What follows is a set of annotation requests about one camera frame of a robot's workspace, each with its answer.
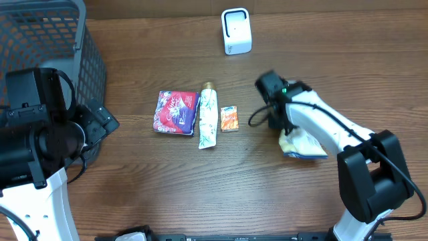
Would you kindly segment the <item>yellow snack bag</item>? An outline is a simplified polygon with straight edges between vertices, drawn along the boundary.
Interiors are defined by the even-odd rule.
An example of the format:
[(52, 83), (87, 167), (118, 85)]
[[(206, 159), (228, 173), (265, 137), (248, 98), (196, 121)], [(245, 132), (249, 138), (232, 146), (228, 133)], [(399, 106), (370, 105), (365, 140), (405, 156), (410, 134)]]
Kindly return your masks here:
[(284, 157), (297, 159), (327, 159), (321, 144), (304, 129), (293, 129), (288, 135), (283, 129), (278, 141)]

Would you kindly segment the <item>orange small snack pack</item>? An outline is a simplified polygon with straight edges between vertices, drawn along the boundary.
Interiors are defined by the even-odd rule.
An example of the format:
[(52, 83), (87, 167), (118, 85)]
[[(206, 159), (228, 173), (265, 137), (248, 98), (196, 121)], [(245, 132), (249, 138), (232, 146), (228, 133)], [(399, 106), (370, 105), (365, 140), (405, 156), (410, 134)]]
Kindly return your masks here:
[(234, 132), (239, 130), (239, 120), (236, 106), (221, 108), (221, 131)]

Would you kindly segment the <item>white tube gold cap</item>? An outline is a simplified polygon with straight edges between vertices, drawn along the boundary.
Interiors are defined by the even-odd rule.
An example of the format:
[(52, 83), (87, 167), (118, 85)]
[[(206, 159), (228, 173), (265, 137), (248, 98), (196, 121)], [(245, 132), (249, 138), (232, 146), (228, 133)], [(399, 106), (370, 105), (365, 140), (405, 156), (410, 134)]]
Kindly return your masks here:
[(218, 99), (212, 82), (203, 84), (199, 113), (199, 149), (214, 147), (217, 144)]

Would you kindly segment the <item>purple red snack pack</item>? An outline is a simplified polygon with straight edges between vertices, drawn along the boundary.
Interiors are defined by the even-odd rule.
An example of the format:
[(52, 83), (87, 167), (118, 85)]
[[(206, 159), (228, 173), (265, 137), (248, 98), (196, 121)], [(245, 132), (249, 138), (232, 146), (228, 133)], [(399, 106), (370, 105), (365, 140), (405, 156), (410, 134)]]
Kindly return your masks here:
[(198, 92), (160, 91), (154, 112), (154, 131), (193, 136), (199, 101)]

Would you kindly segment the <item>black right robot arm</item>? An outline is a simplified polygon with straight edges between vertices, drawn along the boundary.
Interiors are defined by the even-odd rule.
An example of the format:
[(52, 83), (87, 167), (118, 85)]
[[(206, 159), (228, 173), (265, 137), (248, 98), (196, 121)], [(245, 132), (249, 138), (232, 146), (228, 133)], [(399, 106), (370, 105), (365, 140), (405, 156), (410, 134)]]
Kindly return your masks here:
[(269, 125), (286, 133), (302, 129), (336, 156), (340, 197), (345, 211), (325, 240), (389, 240), (378, 226), (415, 192), (398, 138), (360, 127), (328, 106), (301, 81), (274, 71), (255, 82), (272, 110)]

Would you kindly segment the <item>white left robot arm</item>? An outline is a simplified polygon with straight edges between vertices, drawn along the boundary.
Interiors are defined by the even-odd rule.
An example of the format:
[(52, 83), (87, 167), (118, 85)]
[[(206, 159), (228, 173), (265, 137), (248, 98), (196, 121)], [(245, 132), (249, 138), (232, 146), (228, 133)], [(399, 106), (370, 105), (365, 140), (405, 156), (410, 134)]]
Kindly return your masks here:
[(95, 98), (64, 100), (55, 68), (30, 68), (6, 75), (10, 105), (1, 126), (1, 214), (18, 240), (78, 240), (72, 217), (67, 168), (119, 126)]

